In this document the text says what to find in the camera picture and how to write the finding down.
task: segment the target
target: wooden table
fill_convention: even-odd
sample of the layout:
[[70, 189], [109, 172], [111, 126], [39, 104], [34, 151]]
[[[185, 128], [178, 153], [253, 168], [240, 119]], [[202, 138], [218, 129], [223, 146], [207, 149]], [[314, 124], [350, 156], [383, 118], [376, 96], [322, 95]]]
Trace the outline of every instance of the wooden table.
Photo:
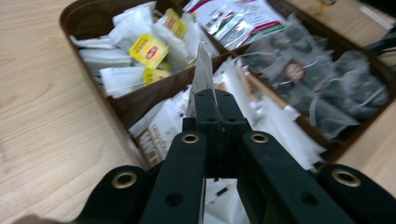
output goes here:
[[[290, 0], [314, 14], [318, 2]], [[75, 218], [106, 172], [138, 164], [83, 78], [59, 25], [73, 0], [0, 1], [0, 222]], [[387, 31], [350, 1], [320, 16], [360, 45]], [[381, 57], [396, 64], [396, 56]], [[339, 160], [396, 195], [396, 103]]]

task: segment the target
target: yellow tea bag label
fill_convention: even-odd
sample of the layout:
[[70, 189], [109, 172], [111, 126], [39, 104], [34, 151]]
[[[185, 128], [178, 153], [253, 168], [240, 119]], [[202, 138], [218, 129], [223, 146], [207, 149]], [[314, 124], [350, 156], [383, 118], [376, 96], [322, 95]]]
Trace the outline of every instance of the yellow tea bag label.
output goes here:
[[142, 34], [129, 49], [129, 55], [147, 68], [155, 69], [165, 58], [169, 48], [152, 35]]
[[178, 38], [183, 37], [186, 33], [186, 24], [184, 24], [177, 13], [172, 8], [169, 8], [165, 11], [165, 16], [167, 16], [165, 26]]
[[160, 70], [160, 69], [150, 69], [150, 68], [146, 68], [143, 71], [143, 80], [145, 82], [145, 86], [159, 81], [165, 77], [169, 77], [171, 74], [167, 71], [164, 70]]

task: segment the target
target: table surface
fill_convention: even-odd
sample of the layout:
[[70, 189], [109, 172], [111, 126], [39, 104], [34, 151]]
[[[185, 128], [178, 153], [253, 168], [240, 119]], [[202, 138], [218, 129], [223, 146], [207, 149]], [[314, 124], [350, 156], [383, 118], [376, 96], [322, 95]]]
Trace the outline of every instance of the table surface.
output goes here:
[[[290, 1], [361, 46], [387, 32], [351, 0], [321, 15], [316, 0]], [[27, 214], [72, 220], [106, 172], [138, 164], [62, 33], [59, 16], [72, 2], [0, 1], [1, 223]], [[396, 54], [381, 60], [396, 64]], [[395, 113], [393, 103], [338, 161], [393, 195]]]

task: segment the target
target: brass grommet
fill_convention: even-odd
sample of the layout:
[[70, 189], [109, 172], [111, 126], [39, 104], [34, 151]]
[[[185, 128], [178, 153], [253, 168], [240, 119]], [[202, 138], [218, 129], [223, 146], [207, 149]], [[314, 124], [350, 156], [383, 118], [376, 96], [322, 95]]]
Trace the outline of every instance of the brass grommet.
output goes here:
[[346, 170], [333, 170], [332, 178], [334, 178], [338, 183], [352, 188], [356, 188], [361, 185], [361, 180]]
[[193, 144], [193, 143], [196, 143], [196, 142], [199, 141], [199, 137], [198, 137], [198, 135], [196, 135], [196, 134], [191, 134], [191, 133], [189, 133], [189, 134], [183, 135], [183, 137], [181, 138], [181, 140], [182, 140], [184, 143]]
[[131, 187], [137, 180], [137, 175], [132, 171], [122, 172], [114, 176], [113, 187], [116, 189], [126, 189]]
[[250, 136], [250, 139], [255, 143], [266, 143], [268, 142], [268, 137], [264, 134], [254, 133]]

